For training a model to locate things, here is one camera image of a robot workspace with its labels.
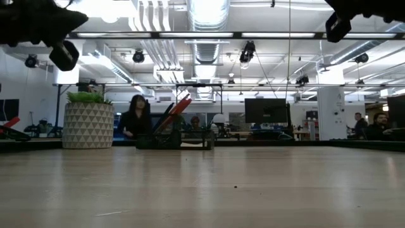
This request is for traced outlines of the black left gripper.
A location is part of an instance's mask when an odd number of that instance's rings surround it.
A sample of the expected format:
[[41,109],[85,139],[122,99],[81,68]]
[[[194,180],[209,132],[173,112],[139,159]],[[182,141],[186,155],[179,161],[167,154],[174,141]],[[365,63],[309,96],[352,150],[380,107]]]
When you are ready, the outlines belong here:
[[55,44],[49,59],[61,71],[71,71],[79,51],[63,39],[88,20],[86,14],[62,8],[54,0],[0,0],[0,44]]

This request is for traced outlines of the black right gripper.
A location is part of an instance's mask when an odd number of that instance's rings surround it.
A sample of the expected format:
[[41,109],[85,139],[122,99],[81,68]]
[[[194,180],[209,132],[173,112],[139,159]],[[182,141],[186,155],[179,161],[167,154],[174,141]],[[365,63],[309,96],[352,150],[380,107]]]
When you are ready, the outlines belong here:
[[325,0],[333,8],[325,22],[328,42],[339,42],[351,30],[352,20],[357,15],[365,18],[379,16],[385,23],[392,21],[405,23],[405,0]]

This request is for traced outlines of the plain black pen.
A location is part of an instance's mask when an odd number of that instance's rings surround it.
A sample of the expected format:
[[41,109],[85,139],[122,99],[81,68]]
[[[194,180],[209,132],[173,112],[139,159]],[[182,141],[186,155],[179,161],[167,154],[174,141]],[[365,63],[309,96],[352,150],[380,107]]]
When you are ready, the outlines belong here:
[[146,100],[146,134],[151,135],[153,129],[152,118],[151,118],[151,105],[148,100]]

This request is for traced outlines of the red handled scissors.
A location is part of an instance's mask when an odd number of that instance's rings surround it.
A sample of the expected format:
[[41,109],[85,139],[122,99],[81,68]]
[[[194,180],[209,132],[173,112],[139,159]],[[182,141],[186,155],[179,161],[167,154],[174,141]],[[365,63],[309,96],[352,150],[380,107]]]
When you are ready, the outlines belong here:
[[167,126],[169,126],[174,121],[174,119],[176,117],[178,117],[179,114],[181,114],[186,109],[186,107],[188,107],[188,105],[191,104],[191,102],[192,102],[192,100],[191,100],[191,98],[189,98],[188,102],[186,102],[186,104],[183,107],[181,107],[177,110],[173,110],[173,108],[172,108],[171,111],[169,112],[168,117],[163,121],[163,123],[161,124],[159,129],[153,134],[162,133],[167,128]]

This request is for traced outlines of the black mesh desk organizer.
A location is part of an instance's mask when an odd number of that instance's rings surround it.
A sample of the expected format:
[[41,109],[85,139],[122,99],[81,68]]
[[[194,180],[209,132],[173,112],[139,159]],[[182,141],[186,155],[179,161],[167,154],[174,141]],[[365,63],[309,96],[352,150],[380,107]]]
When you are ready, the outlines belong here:
[[[153,128],[162,114],[152,114]],[[204,143],[204,147],[181,147],[182,143]],[[200,131],[191,130],[182,115],[179,115],[159,134],[139,135],[135,140],[137,149],[196,149],[211,150],[215,146],[215,134],[211,129],[201,127]]]

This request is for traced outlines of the background office desk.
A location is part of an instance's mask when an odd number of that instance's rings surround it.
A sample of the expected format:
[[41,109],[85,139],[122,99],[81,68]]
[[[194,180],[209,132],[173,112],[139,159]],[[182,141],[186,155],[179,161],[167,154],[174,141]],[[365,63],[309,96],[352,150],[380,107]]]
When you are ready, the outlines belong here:
[[231,126],[228,130],[229,137],[238,141],[313,141],[319,140],[317,132],[312,133],[308,127],[247,124],[242,127]]

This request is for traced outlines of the plain white pillar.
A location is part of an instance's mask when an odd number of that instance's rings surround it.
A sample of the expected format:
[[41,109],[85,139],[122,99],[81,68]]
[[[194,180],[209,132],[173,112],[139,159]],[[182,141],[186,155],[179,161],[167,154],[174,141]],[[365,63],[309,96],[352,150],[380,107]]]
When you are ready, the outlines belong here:
[[79,82],[80,70],[76,66],[71,71],[61,71],[59,68],[54,67],[54,83],[55,84],[76,84]]

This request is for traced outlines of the green artificial grass plant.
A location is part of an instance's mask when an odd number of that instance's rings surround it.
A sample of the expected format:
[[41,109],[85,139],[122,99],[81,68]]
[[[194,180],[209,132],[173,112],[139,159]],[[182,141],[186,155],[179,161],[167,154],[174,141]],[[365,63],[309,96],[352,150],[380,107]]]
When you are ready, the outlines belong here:
[[112,105],[112,101],[106,99],[101,92],[67,92],[69,103],[99,103]]

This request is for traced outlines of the white geometric planter pot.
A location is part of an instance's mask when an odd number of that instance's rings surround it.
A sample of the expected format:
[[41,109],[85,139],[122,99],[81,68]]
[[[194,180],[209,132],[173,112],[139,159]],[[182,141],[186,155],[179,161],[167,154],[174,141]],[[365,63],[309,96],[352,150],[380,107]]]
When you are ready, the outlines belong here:
[[105,149],[112,147],[114,107],[104,103],[68,103],[65,106],[62,147]]

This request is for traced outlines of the black computer monitor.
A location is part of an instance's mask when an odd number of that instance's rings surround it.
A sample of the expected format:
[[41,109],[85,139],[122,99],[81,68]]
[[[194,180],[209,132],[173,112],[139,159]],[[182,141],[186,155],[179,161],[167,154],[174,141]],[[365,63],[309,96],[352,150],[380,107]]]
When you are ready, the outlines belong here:
[[19,99],[0,99],[0,122],[19,116]]
[[405,128],[405,95],[387,98],[389,122],[393,128]]
[[244,108],[247,124],[288,122],[285,99],[246,98],[244,100]]

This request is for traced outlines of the black and red device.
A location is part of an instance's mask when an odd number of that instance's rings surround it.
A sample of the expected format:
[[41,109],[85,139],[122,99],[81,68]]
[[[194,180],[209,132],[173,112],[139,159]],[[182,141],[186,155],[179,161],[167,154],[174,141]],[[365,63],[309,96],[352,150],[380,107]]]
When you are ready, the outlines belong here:
[[12,126],[17,124],[19,121],[19,117],[14,117],[4,125],[0,125],[0,139],[11,139],[20,142],[30,141],[30,136],[18,130],[12,129]]

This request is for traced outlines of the black overhead frame bar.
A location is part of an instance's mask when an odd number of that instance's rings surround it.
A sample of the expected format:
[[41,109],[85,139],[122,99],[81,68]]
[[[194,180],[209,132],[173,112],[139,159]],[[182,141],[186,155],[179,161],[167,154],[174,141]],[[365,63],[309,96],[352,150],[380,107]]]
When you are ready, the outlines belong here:
[[326,40],[324,32],[71,32],[68,39]]

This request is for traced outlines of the white pillar with wall boxes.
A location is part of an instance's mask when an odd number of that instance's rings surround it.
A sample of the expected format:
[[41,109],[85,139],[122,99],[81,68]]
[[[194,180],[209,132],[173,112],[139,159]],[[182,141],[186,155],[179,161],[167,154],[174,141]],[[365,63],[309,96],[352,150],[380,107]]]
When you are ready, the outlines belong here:
[[342,87],[318,89],[318,126],[321,141],[346,139],[345,94]]

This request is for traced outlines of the black table edge rail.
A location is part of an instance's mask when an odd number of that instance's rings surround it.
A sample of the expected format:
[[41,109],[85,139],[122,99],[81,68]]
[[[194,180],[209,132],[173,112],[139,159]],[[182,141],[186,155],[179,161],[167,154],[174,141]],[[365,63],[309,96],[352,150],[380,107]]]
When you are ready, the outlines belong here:
[[[338,147],[354,149],[371,149],[380,151],[396,151],[405,153],[405,142],[401,141],[215,141],[213,149],[253,148],[253,147]],[[37,151],[49,149],[61,149],[61,141],[0,141],[0,153]]]

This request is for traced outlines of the silver ventilation duct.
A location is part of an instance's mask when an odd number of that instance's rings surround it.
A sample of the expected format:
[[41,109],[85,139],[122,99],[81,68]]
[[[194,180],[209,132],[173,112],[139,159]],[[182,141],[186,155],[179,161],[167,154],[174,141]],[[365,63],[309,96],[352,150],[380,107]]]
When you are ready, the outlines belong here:
[[[227,27],[230,0],[187,0],[190,30],[193,32],[222,32]],[[219,44],[194,44],[198,63],[212,64],[218,60]]]

